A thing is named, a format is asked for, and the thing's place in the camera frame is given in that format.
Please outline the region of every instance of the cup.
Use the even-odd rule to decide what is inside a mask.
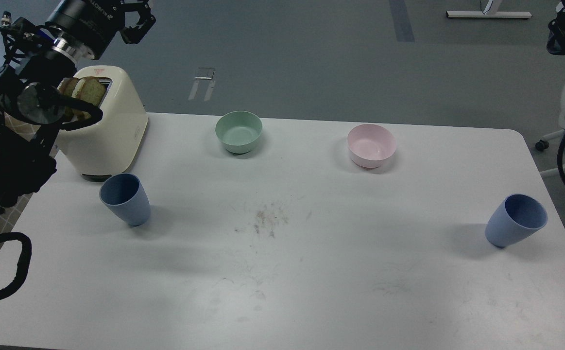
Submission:
[[[485,228],[487,240],[503,248],[520,242],[548,222],[548,214],[535,199],[524,194],[509,195],[492,215]]]
[[[105,180],[99,191],[105,206],[131,226],[140,226],[151,217],[151,204],[137,176],[114,175]]]

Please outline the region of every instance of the stain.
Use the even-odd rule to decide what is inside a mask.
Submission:
[[[289,216],[282,204],[271,202],[271,204],[265,204],[263,209],[256,211],[254,220],[254,231],[257,235],[260,234],[261,230],[266,230],[269,232],[269,237],[275,238],[275,228],[282,224],[288,224]]]
[[[265,299],[267,299],[267,297],[265,296],[265,293],[263,293],[262,290],[257,290],[256,292],[254,292],[254,296],[255,296],[257,299],[260,299],[260,300],[265,300]]]
[[[411,289],[407,285],[408,281],[405,277],[399,277],[394,281],[384,281],[373,284],[373,292],[382,292],[384,295],[407,293]]]

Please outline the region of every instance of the chair wheel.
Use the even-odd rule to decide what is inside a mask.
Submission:
[[[544,151],[544,149],[550,147],[550,143],[548,141],[545,140],[539,140],[536,144],[535,144],[535,148],[538,151]]]

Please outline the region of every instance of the table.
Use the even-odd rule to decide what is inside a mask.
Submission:
[[[347,154],[355,122],[264,119],[236,156],[218,117],[150,117],[131,172],[151,219],[128,227],[58,155],[16,224],[32,264],[0,301],[0,344],[565,349],[565,229],[515,131],[385,124],[397,152],[367,170]],[[484,225],[510,193],[548,224],[498,249]]]

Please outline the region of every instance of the gray floor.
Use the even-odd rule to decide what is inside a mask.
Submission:
[[[479,20],[445,16],[478,0],[156,0],[140,44],[115,38],[80,67],[122,67],[148,111],[509,128],[532,148],[558,129],[565,57],[545,50],[557,3],[506,0],[533,18]],[[0,0],[0,15],[39,24],[54,6]],[[208,82],[188,99],[197,67],[215,68],[208,101]],[[555,166],[556,146],[531,153]],[[565,225],[565,189],[546,185]]]

